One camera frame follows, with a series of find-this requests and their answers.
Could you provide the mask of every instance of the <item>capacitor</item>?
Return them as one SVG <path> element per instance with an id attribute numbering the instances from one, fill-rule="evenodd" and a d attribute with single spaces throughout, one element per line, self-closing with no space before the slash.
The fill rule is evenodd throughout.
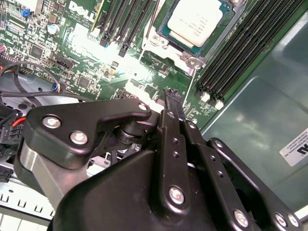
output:
<path id="1" fill-rule="evenodd" d="M 0 54 L 5 53 L 6 52 L 6 46 L 4 46 L 3 44 L 0 44 Z"/>
<path id="2" fill-rule="evenodd" d="M 57 24 L 48 25 L 47 32 L 51 35 L 56 35 L 60 32 L 60 28 Z"/>

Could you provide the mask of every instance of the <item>blue component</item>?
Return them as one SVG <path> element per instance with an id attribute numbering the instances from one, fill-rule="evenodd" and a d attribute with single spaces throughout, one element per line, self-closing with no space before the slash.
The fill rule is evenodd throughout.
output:
<path id="1" fill-rule="evenodd" d="M 30 10 L 21 10 L 20 15 L 23 17 L 29 17 L 31 14 Z"/>

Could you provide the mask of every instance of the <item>dell logo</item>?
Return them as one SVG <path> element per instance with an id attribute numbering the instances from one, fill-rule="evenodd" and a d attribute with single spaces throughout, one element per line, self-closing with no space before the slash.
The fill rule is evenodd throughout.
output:
<path id="1" fill-rule="evenodd" d="M 90 22 L 94 23 L 94 16 L 95 13 L 90 13 L 89 15 L 89 11 L 85 10 L 82 6 L 78 6 L 77 3 L 71 1 L 69 3 L 68 8 L 71 11 L 77 12 L 79 15 L 82 15 L 85 19 L 89 20 Z"/>

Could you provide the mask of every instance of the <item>red wire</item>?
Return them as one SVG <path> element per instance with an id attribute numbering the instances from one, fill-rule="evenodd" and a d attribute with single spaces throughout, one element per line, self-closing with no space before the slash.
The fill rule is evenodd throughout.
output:
<path id="1" fill-rule="evenodd" d="M 26 120 L 26 117 L 24 116 L 24 117 L 21 117 L 21 118 L 19 118 L 18 120 L 16 120 L 13 124 L 12 124 L 12 126 L 13 127 L 16 127 L 18 124 L 20 124 L 21 122 L 24 122 Z"/>

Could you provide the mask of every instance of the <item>ram slot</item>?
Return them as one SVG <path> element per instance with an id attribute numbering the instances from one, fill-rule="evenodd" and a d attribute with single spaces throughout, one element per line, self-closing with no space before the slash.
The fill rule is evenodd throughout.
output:
<path id="1" fill-rule="evenodd" d="M 127 5 L 129 4 L 130 0 L 123 0 L 121 2 L 119 11 L 117 13 L 117 15 L 115 16 L 115 19 L 113 20 L 113 23 L 111 24 L 111 26 L 109 27 L 109 29 L 106 31 L 106 33 L 104 34 L 104 38 L 103 40 L 108 44 L 113 40 L 113 37 L 116 33 L 117 27 L 119 25 L 119 22 L 123 16 L 123 12 L 124 10 L 127 8 Z"/>
<path id="2" fill-rule="evenodd" d="M 258 14 L 266 9 L 266 6 L 269 1 L 263 0 L 258 1 L 256 5 L 252 8 L 252 13 L 250 13 L 246 19 L 243 21 L 243 24 L 240 25 L 241 28 L 248 28 L 249 25 L 252 25 L 257 19 Z M 203 77 L 199 81 L 200 88 L 202 91 L 208 91 L 207 84 L 212 80 L 213 73 L 215 73 L 218 69 L 223 65 L 223 61 L 230 54 L 232 50 L 236 47 L 240 38 L 244 36 L 245 31 L 237 29 L 232 36 L 231 40 L 225 44 L 225 47 L 219 52 L 219 54 L 214 58 L 214 60 L 208 65 L 208 67 L 203 72 Z"/>
<path id="3" fill-rule="evenodd" d="M 129 14 L 127 16 L 127 19 L 125 20 L 125 23 L 122 26 L 122 29 L 119 33 L 115 35 L 116 38 L 118 38 L 120 41 L 123 41 L 125 39 L 126 33 L 128 32 L 129 25 L 135 16 L 135 13 L 137 12 L 138 6 L 140 5 L 140 2 L 142 0 L 135 0 L 133 3 L 133 6 L 131 7 Z"/>
<path id="4" fill-rule="evenodd" d="M 126 41 L 124 41 L 124 44 L 122 45 L 122 48 L 121 48 L 121 50 L 119 52 L 119 55 L 121 57 L 125 56 L 127 50 L 129 49 L 129 47 L 131 46 L 132 42 L 134 41 L 135 36 L 136 36 L 136 34 L 138 32 L 138 29 L 139 29 L 142 21 L 146 17 L 146 15 L 147 15 L 150 7 L 151 7 L 151 3 L 153 3 L 153 2 L 154 2 L 153 0 L 146 0 L 146 3 L 145 3 L 145 5 L 144 5 L 144 7 L 142 9 L 142 12 L 139 15 L 139 17 L 138 17 L 138 19 L 137 19 L 137 21 L 136 21 L 132 31 L 129 33 L 128 38 L 126 39 Z"/>
<path id="5" fill-rule="evenodd" d="M 223 56 L 221 56 L 218 61 L 218 65 L 214 65 L 213 69 L 207 75 L 208 81 L 206 82 L 206 88 L 208 91 L 212 92 L 213 86 L 215 86 L 219 81 L 223 81 L 226 78 L 224 72 L 227 70 L 227 63 L 236 60 L 236 56 L 239 55 L 243 46 L 247 44 L 247 41 L 251 39 L 254 28 L 258 27 L 258 23 L 261 19 L 264 19 L 264 13 L 269 13 L 269 9 L 273 5 L 280 4 L 280 1 L 267 1 L 263 4 L 263 7 L 260 8 L 259 12 L 256 12 L 256 15 L 252 15 L 253 19 L 250 21 L 250 24 L 244 24 L 242 26 L 242 30 L 240 30 L 239 36 L 235 37 L 231 46 L 229 46 L 228 50 L 223 52 Z"/>
<path id="6" fill-rule="evenodd" d="M 113 24 L 115 17 L 118 15 L 118 11 L 123 1 L 125 0 L 113 0 L 112 1 L 107 15 L 105 17 L 102 17 L 102 20 L 100 21 L 100 27 L 101 27 L 102 32 L 107 31 L 110 28 L 110 25 Z"/>
<path id="7" fill-rule="evenodd" d="M 228 80 L 228 82 L 224 84 L 223 86 L 220 86 L 217 92 L 221 97 L 223 97 L 231 89 L 231 87 L 239 79 L 239 77 L 244 73 L 247 67 L 254 61 L 255 58 L 259 56 L 259 54 L 263 51 L 266 45 L 273 40 L 273 38 L 276 36 L 279 30 L 292 17 L 293 13 L 299 8 L 302 2 L 303 0 L 301 0 L 300 2 L 293 1 L 292 6 L 288 5 L 288 9 L 285 10 L 285 16 L 283 17 L 283 19 L 280 20 L 279 18 L 277 19 L 277 22 L 278 22 L 277 24 L 271 25 L 271 28 L 269 29 L 270 32 L 266 35 L 265 40 L 263 42 L 263 46 L 257 47 L 257 49 L 255 49 L 255 52 L 249 55 L 248 59 L 242 63 L 241 68 L 239 68 L 238 70 L 234 70 L 234 72 L 231 75 L 230 80 Z"/>
<path id="8" fill-rule="evenodd" d="M 217 70 L 215 73 L 216 78 L 213 78 L 211 81 L 208 82 L 207 87 L 210 91 L 216 92 L 216 85 L 223 84 L 228 81 L 228 70 L 232 69 L 233 67 L 237 66 L 237 62 L 240 60 L 240 57 L 249 53 L 251 50 L 251 42 L 254 42 L 253 39 L 258 37 L 262 30 L 262 28 L 266 25 L 270 16 L 272 14 L 277 14 L 279 11 L 276 11 L 277 8 L 282 4 L 281 1 L 275 1 L 274 4 L 268 5 L 267 10 L 264 12 L 263 15 L 255 20 L 253 26 L 249 29 L 246 29 L 246 36 L 242 37 L 239 42 L 237 43 L 236 49 L 234 49 L 228 58 L 224 61 L 224 66 L 222 69 Z"/>

